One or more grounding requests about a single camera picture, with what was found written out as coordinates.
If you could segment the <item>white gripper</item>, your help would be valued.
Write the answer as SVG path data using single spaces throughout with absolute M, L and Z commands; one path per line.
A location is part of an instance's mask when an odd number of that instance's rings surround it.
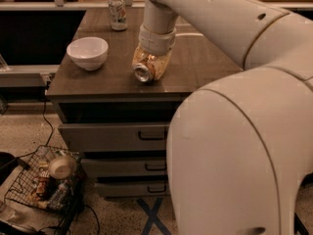
M 134 51 L 132 68 L 146 69 L 148 53 L 154 55 L 152 65 L 155 70 L 154 80 L 160 80 L 169 64 L 172 47 L 175 44 L 176 29 L 166 34 L 156 34 L 140 26 L 139 44 Z

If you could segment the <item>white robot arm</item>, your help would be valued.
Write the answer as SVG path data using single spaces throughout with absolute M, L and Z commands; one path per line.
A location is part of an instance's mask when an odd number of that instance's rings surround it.
M 179 235 L 293 235 L 313 169 L 313 21 L 256 0 L 146 0 L 143 47 L 173 16 L 240 67 L 177 109 L 167 173 Z

